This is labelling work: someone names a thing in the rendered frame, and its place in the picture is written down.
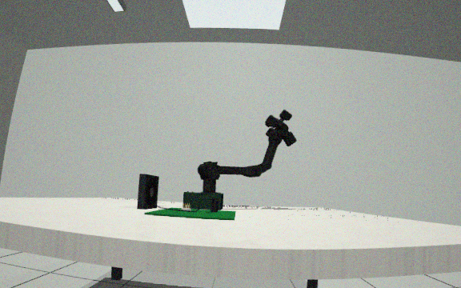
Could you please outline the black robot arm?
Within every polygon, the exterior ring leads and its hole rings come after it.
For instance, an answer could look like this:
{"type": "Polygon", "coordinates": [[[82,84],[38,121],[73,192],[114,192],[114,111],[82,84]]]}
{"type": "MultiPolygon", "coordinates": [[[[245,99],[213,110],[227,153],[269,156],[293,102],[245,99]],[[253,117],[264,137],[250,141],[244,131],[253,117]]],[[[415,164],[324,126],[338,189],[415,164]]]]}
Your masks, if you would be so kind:
{"type": "Polygon", "coordinates": [[[288,131],[288,125],[282,120],[279,122],[279,119],[270,115],[265,123],[266,126],[273,128],[277,125],[277,130],[271,131],[269,134],[269,146],[263,163],[257,166],[237,167],[218,166],[218,162],[204,162],[198,166],[198,174],[201,180],[203,180],[202,191],[200,193],[217,193],[215,192],[216,180],[219,179],[220,174],[240,174],[249,178],[260,177],[262,173],[271,169],[276,150],[282,140],[287,146],[297,141],[292,132],[288,131]]]}

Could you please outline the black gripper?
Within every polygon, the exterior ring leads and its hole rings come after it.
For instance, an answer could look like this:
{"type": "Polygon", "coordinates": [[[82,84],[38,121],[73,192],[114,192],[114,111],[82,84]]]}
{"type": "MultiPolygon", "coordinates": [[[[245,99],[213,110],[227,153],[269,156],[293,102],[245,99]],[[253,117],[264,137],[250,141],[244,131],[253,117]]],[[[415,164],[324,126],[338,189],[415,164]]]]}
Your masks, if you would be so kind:
{"type": "MultiPolygon", "coordinates": [[[[290,118],[292,118],[292,115],[290,113],[288,113],[286,110],[283,110],[283,112],[280,113],[280,119],[279,119],[279,122],[282,120],[290,120],[290,118]]],[[[271,127],[267,132],[266,132],[266,135],[269,137],[269,134],[271,131],[274,131],[274,130],[277,130],[277,125],[275,126],[275,129],[273,127],[271,127]]]]}

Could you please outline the green circuit board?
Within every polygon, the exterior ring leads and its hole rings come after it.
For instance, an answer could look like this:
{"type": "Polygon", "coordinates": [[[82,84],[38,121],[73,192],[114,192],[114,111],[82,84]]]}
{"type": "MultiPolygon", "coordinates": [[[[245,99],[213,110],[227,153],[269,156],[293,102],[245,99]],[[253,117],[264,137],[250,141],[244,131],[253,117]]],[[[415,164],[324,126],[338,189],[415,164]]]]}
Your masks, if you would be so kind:
{"type": "Polygon", "coordinates": [[[174,209],[174,210],[155,210],[151,212],[145,212],[145,214],[150,214],[154,216],[170,216],[170,217],[181,217],[181,218],[202,218],[202,219],[218,219],[218,220],[235,220],[235,211],[221,211],[218,210],[217,213],[211,213],[210,210],[198,210],[197,209],[191,209],[190,204],[186,205],[184,208],[184,203],[183,203],[183,208],[168,208],[168,209],[174,209]],[[181,211],[181,210],[193,210],[196,212],[190,212],[190,211],[181,211]]]}

